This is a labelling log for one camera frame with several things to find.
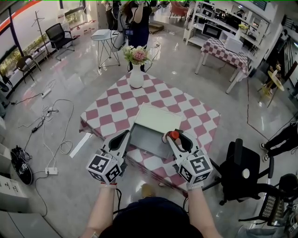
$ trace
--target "robotic arm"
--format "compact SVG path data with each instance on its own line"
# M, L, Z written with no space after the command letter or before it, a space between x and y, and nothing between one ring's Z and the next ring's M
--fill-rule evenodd
M86 169L91 176L103 183L111 184L122 175L127 164L125 155L130 144L130 131L125 130L109 136L89 161ZM174 153L174 165L186 181L188 189L203 187L203 181L211 174L213 167L207 155L200 150L195 138L181 130L168 132L163 142L169 143Z

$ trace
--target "flower vase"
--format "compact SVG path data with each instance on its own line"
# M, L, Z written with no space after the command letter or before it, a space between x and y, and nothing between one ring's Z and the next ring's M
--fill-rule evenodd
M239 28L238 31L236 32L236 35L235 35L235 39L239 40L240 39L240 36L241 36L241 29Z
M274 78L277 73L278 73L278 71L274 70L274 72L272 73L272 78Z
M134 65L130 71L129 85L133 88L140 88L144 85L144 73L141 71L140 65Z

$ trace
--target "pink chair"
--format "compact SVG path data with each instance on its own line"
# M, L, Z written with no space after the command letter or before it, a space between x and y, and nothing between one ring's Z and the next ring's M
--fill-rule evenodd
M172 6L170 9L171 15L169 16L169 18L171 18L172 13L173 13L174 15L185 17L185 19L186 19L186 14L188 12L187 7L181 6L180 3L177 1L171 1L171 6Z

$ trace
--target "pink flower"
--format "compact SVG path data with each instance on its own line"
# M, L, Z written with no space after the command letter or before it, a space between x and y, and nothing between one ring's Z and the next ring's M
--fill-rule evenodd
M146 59L146 53L143 50L135 50L132 56L137 61L143 61Z

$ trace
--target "pink and white checkered tablecloth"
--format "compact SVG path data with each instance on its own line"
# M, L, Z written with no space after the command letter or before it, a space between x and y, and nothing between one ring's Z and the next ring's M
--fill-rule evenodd
M130 73L123 76L88 107L81 115L80 132L94 133L105 139L129 129L142 103L150 103L181 115L180 129L193 135L202 151L208 152L219 123L217 111L151 75L144 74L144 86L139 89L129 86L129 77ZM185 180L176 173L172 159L154 156L132 145L126 158L131 165L159 182L181 192L186 190Z
M220 58L227 63L241 68L241 71L248 75L247 56L243 52L238 54L229 51L224 48L223 44L215 38L209 38L201 48L203 53L211 54L217 58Z

